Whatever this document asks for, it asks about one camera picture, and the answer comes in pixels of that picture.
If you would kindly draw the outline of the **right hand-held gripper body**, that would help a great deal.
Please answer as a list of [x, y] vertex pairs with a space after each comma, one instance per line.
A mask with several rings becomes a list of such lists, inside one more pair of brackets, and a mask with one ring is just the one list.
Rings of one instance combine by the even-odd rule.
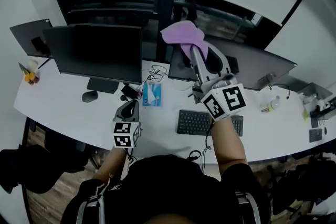
[[206, 107], [213, 121], [217, 122], [246, 107], [245, 90], [232, 73], [192, 86], [195, 103]]

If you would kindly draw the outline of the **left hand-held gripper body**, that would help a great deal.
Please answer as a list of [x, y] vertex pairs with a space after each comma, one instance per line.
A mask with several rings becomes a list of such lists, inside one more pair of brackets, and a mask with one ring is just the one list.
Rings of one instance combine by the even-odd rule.
[[116, 148], [135, 148], [141, 136], [141, 123], [112, 122], [112, 136]]

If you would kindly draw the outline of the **purple cloth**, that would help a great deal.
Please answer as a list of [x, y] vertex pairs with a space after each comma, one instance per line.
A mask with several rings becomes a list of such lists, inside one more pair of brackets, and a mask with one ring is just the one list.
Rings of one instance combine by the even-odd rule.
[[191, 60], [191, 45], [201, 50], [207, 59], [208, 45], [205, 43], [205, 34], [193, 22], [184, 20], [173, 23], [161, 31], [162, 39], [167, 44], [180, 44], [184, 54]]

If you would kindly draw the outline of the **wide black monitor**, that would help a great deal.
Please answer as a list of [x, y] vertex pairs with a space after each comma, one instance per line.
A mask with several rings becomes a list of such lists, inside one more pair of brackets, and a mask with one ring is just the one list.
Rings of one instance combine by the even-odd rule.
[[[217, 47], [226, 56], [231, 73], [245, 89], [259, 91], [268, 84], [275, 83], [297, 66], [281, 56], [238, 42], [215, 36], [206, 36], [205, 41]], [[169, 78], [200, 83], [192, 61], [186, 58], [179, 46], [174, 48]]]

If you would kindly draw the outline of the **person's left forearm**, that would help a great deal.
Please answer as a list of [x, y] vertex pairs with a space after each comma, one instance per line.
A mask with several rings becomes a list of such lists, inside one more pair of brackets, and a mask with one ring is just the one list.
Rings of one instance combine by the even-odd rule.
[[93, 179], [107, 184], [110, 179], [120, 180], [126, 160], [126, 152], [122, 148], [113, 148], [101, 167], [94, 174]]

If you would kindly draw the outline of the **person's right forearm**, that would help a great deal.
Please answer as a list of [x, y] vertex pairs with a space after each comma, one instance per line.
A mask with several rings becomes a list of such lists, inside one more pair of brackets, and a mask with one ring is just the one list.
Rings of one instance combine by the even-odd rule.
[[235, 164], [247, 164], [244, 146], [231, 117], [215, 122], [211, 133], [220, 175]]

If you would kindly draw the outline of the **left black monitor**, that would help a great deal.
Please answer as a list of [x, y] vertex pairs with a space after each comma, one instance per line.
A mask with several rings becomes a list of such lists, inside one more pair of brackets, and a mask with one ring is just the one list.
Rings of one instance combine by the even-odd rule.
[[142, 29], [75, 24], [43, 31], [60, 73], [89, 78], [88, 90], [115, 93], [142, 83]]

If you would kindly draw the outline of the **dark grey monitor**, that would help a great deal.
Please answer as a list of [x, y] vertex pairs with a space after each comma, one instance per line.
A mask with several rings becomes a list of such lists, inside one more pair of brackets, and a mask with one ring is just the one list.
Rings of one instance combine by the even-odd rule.
[[44, 36], [44, 30], [50, 28], [52, 28], [50, 20], [42, 19], [12, 26], [9, 29], [28, 56], [46, 58], [45, 62], [48, 62], [51, 52]]

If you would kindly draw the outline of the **blue tissue packet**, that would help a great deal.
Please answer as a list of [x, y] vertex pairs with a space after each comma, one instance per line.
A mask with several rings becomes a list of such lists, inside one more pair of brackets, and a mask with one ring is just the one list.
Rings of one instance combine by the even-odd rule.
[[162, 86], [160, 83], [145, 83], [142, 92], [143, 106], [162, 106]]

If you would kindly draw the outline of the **grey computer mouse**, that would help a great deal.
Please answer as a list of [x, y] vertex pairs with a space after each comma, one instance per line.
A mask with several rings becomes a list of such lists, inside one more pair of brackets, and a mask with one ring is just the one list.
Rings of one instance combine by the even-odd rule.
[[97, 91], [85, 92], [81, 97], [82, 102], [85, 102], [85, 103], [90, 103], [92, 101], [95, 101], [97, 98], [98, 98], [98, 92]]

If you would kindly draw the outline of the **clear bottle yellow label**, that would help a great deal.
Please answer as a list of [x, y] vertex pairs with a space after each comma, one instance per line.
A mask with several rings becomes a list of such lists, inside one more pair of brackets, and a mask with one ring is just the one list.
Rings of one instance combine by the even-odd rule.
[[273, 100], [271, 100], [270, 102], [261, 105], [260, 106], [260, 111], [261, 113], [269, 113], [272, 112], [273, 110], [275, 110], [280, 104], [280, 96], [276, 96]]

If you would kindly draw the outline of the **black office chair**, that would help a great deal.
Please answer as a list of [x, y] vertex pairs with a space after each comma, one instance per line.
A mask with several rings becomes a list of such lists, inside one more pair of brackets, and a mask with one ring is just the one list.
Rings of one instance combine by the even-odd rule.
[[99, 166], [94, 160], [94, 148], [84, 142], [62, 135], [54, 130], [48, 129], [44, 138], [45, 149], [61, 157], [69, 157], [76, 164], [85, 166], [88, 161], [97, 169]]
[[88, 159], [84, 152], [50, 152], [40, 145], [2, 150], [0, 186], [9, 194], [18, 185], [33, 193], [43, 194], [54, 186], [63, 173], [83, 171]]
[[291, 207], [296, 200], [319, 204], [336, 193], [334, 161], [313, 161], [279, 173], [271, 166], [268, 166], [268, 170], [271, 174], [271, 188], [268, 192], [274, 215], [285, 210], [296, 213], [297, 210]]

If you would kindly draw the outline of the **person's black clothing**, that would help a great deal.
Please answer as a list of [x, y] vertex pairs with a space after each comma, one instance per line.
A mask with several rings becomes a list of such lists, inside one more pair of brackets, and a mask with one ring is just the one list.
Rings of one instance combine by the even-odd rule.
[[144, 158], [124, 179], [84, 181], [61, 224], [144, 224], [174, 214], [196, 224], [269, 224], [271, 205], [247, 164], [235, 164], [220, 180], [174, 155]]

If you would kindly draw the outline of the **grey laptop lid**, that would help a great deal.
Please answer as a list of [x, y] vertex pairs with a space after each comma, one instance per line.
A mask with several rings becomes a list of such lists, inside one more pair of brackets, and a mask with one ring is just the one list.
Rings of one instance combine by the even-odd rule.
[[301, 90], [299, 90], [297, 92], [298, 94], [303, 94], [304, 96], [316, 96], [316, 98], [318, 100], [323, 100], [328, 98], [329, 96], [333, 95], [332, 92], [330, 92], [329, 90], [315, 84], [315, 83], [310, 83], [307, 86], [305, 86], [304, 88], [302, 88]]

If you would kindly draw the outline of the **small black keyboard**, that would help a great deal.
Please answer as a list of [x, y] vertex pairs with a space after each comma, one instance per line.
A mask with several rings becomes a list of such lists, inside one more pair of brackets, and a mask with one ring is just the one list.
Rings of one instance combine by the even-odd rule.
[[314, 143], [322, 140], [323, 129], [310, 129], [309, 142]]

